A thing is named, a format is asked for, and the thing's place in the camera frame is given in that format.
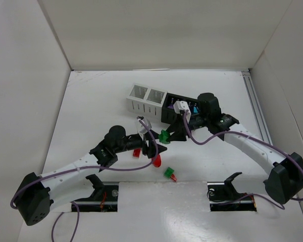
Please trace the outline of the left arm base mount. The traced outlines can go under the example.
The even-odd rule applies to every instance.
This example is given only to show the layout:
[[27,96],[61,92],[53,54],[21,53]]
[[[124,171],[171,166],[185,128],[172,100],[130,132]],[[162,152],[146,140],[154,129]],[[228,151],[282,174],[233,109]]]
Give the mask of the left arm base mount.
[[75,200],[80,212],[117,212],[119,183],[102,182],[97,175],[87,176],[93,192],[90,196]]

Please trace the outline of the red rectangular lego brick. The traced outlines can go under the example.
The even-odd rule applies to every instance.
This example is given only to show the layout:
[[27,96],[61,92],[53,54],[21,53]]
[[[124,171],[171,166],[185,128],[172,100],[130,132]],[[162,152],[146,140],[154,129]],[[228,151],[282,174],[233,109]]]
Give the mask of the red rectangular lego brick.
[[141,149],[134,149],[132,156],[134,158],[139,158],[140,157],[140,153],[141,153]]

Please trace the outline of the green notched lego brick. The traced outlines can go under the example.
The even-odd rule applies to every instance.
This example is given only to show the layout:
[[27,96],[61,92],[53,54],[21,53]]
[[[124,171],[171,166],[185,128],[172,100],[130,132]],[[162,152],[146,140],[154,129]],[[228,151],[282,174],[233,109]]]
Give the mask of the green notched lego brick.
[[166,130],[161,130],[161,133],[158,135],[159,142],[162,144],[170,144],[168,140],[170,138],[170,133]]

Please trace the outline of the green square lego brick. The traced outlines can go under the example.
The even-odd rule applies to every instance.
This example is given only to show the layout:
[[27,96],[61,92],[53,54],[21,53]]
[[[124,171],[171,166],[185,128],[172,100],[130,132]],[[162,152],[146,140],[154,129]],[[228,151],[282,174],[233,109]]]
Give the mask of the green square lego brick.
[[164,172],[164,177],[171,178],[171,176],[174,174],[174,169],[168,167]]

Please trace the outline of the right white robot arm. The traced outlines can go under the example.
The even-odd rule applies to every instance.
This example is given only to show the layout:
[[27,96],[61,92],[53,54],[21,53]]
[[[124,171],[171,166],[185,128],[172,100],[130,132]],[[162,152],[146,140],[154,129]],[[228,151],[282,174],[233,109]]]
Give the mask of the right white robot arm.
[[212,138],[218,137],[239,149],[268,174],[264,180],[265,190],[275,202],[284,205],[289,200],[303,201],[303,158],[258,139],[238,119],[221,111],[213,93],[202,93],[197,99],[167,94],[161,121],[169,124],[159,135],[162,143],[192,139],[204,145],[205,142],[197,141],[191,132],[207,128]]

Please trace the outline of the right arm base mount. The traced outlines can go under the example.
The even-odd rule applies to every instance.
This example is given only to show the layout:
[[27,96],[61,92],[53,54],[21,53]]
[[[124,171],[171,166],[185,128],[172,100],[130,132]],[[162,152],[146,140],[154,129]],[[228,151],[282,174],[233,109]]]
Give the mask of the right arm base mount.
[[242,172],[235,172],[224,181],[207,182],[207,198],[211,212],[257,212],[253,196],[246,197],[247,193],[239,193],[232,182]]

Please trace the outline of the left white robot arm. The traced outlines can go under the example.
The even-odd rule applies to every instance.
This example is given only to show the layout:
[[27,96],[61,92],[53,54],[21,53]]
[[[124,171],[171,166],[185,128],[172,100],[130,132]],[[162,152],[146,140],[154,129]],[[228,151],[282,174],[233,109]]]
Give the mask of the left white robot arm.
[[118,154],[140,148],[149,159],[157,157],[167,148],[156,142],[156,132],[142,130],[126,135],[122,126],[113,126],[104,139],[86,155],[60,169],[41,175],[26,175],[11,200],[11,207],[21,214],[28,226],[42,221],[51,210],[84,198],[97,198],[104,184],[98,178],[111,167]]

